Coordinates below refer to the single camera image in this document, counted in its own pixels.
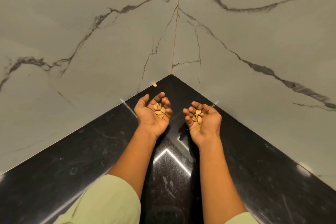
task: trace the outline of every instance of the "white marble tile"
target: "white marble tile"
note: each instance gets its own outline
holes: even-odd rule
[[[179,0],[173,74],[336,188],[336,0]]]
[[[171,71],[178,0],[1,0],[0,173]]]

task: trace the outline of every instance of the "black countertop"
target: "black countertop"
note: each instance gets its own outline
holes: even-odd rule
[[[199,152],[184,123],[192,101],[212,103],[173,75],[133,96],[0,176],[0,223],[52,223],[105,174],[126,148],[138,99],[164,91],[174,111],[157,141],[141,197],[140,223],[202,223]],[[260,223],[336,223],[336,191],[250,129],[222,115],[221,140],[230,173]]]

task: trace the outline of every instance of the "green shirt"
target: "green shirt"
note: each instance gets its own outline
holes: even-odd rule
[[[54,224],[139,224],[141,205],[134,189],[123,179],[104,175],[89,186]],[[258,224],[242,213],[226,224]]]

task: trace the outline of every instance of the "person's left hand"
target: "person's left hand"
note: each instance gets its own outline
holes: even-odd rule
[[[144,97],[139,99],[134,111],[138,118],[139,127],[145,129],[153,135],[155,139],[158,139],[158,137],[161,136],[168,127],[173,110],[170,108],[170,101],[167,97],[165,97],[164,92],[156,95],[146,106],[148,100],[149,94],[146,94]],[[155,114],[155,103],[161,103],[161,105],[165,108],[166,114],[164,114],[163,118],[158,118]]]

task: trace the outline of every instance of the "person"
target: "person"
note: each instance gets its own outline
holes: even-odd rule
[[[90,185],[54,224],[139,223],[140,198],[149,160],[156,140],[168,127],[173,114],[164,92],[146,105],[148,101],[146,94],[135,106],[138,128],[115,165]],[[165,108],[163,118],[155,115],[155,103]],[[230,176],[219,137],[221,115],[206,104],[192,102],[191,105],[183,113],[191,138],[199,148],[204,223],[257,223],[246,211]],[[191,119],[197,109],[204,113],[201,124]]]

